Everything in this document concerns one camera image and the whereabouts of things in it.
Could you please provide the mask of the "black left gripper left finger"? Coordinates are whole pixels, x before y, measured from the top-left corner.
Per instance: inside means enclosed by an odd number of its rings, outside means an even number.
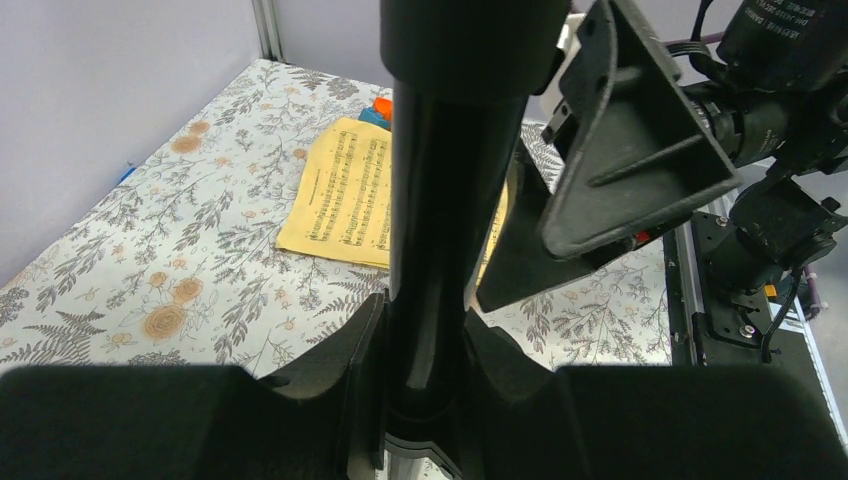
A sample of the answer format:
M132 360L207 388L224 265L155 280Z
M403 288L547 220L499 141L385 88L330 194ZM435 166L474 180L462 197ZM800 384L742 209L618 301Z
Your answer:
M237 365L32 366L1 378L5 479L371 479L384 306L255 378Z

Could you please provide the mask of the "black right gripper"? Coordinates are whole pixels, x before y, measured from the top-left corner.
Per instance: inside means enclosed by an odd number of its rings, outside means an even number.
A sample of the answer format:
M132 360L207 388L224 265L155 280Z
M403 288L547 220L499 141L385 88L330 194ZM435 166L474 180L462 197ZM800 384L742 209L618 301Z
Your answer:
M738 186L735 167L772 155L789 125L780 96L681 88L678 67L637 6L598 1L560 78L543 131L564 161L540 221L569 258L683 220Z

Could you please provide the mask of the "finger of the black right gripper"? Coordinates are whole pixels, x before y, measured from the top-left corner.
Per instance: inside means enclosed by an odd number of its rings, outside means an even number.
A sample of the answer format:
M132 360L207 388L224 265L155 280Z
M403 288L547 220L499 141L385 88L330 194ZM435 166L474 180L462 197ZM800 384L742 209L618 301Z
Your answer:
M646 244L641 232L589 253L560 258L545 247L540 230L551 193L524 143L517 144L506 177L507 214L476 290L480 310L492 312L589 276Z

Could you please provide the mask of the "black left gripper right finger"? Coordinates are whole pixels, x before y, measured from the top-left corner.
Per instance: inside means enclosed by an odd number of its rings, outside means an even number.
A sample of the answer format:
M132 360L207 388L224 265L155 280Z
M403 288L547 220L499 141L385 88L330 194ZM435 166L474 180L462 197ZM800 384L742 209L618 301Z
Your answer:
M476 315L469 479L843 479L828 412L768 367L549 370Z

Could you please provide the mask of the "black tripod music stand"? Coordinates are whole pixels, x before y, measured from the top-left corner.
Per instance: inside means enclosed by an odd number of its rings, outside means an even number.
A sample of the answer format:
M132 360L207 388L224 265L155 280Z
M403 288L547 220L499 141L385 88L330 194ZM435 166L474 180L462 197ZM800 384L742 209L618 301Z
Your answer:
M469 474L465 322L530 96L543 89L566 1L384 1L394 80L387 446Z

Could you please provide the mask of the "yellow sheet music page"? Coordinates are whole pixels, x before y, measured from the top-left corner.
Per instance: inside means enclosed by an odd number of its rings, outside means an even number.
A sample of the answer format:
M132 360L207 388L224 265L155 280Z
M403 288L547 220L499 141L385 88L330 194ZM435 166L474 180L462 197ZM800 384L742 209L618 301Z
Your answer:
M275 246L329 260L388 268L391 133L341 118L307 152L297 195Z

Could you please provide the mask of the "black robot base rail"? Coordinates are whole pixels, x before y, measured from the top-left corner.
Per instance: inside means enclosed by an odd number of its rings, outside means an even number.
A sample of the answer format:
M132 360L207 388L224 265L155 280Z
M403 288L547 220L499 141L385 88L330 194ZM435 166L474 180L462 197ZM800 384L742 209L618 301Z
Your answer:
M725 217L697 212L662 238L675 366L759 365L760 340L780 310L763 291L737 293L709 276L706 255L731 236ZM843 445L847 431L812 329L798 299L770 343L770 366L790 375L826 409Z

